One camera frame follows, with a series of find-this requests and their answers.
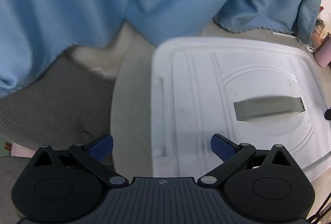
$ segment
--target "blue gripper pad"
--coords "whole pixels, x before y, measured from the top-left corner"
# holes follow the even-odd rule
[[[228,143],[217,137],[215,134],[211,138],[211,150],[219,157],[223,162],[227,161],[234,154],[236,150]]]
[[[96,144],[91,146],[88,150],[88,154],[96,159],[97,161],[103,161],[104,158],[112,153],[114,147],[113,137],[109,134],[106,137],[102,138]]]

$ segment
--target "screw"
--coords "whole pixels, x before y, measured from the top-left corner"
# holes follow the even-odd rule
[[[109,183],[113,185],[121,185],[124,184],[126,179],[123,176],[113,176],[109,179]]]
[[[217,178],[214,176],[210,176],[210,175],[203,176],[202,178],[200,178],[200,180],[202,183],[207,184],[207,185],[215,184],[217,182]]]

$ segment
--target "gray towel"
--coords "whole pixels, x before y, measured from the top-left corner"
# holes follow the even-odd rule
[[[0,158],[0,224],[15,224],[20,220],[11,199],[12,188],[29,158]]]
[[[88,143],[109,132],[113,88],[62,55],[32,85],[0,99],[0,133],[32,150]]]

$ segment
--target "gray handle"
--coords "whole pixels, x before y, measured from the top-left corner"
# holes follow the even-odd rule
[[[301,113],[305,110],[300,97],[274,96],[234,102],[236,117],[239,121],[275,115]]]

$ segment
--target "pink bottle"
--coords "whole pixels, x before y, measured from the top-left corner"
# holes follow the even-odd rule
[[[315,52],[315,60],[321,67],[326,67],[331,62],[331,38]]]

